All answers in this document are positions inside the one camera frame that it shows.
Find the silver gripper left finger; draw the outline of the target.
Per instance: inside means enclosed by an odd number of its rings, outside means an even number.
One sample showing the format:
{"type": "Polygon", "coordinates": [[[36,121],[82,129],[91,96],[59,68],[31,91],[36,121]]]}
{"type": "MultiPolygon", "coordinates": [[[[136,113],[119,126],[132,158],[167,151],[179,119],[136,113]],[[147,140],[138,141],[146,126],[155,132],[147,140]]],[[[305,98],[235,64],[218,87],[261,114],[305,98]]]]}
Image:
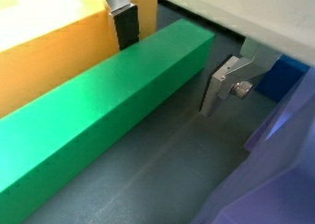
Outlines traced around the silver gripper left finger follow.
{"type": "Polygon", "coordinates": [[[120,50],[139,42],[138,6],[131,0],[106,0],[114,18],[120,50]]]}

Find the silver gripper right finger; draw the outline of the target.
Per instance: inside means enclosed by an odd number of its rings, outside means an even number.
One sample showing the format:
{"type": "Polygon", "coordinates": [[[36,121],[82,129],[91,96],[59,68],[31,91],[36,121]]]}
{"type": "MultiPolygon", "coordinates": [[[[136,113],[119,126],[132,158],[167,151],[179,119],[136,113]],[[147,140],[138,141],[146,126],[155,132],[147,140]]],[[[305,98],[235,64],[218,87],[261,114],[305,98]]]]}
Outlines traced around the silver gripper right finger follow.
{"type": "Polygon", "coordinates": [[[250,79],[265,74],[273,68],[281,57],[281,52],[246,38],[241,55],[241,58],[230,56],[210,77],[199,108],[206,117],[213,114],[219,102],[226,100],[230,95],[239,99],[246,98],[253,89],[250,79]]]}

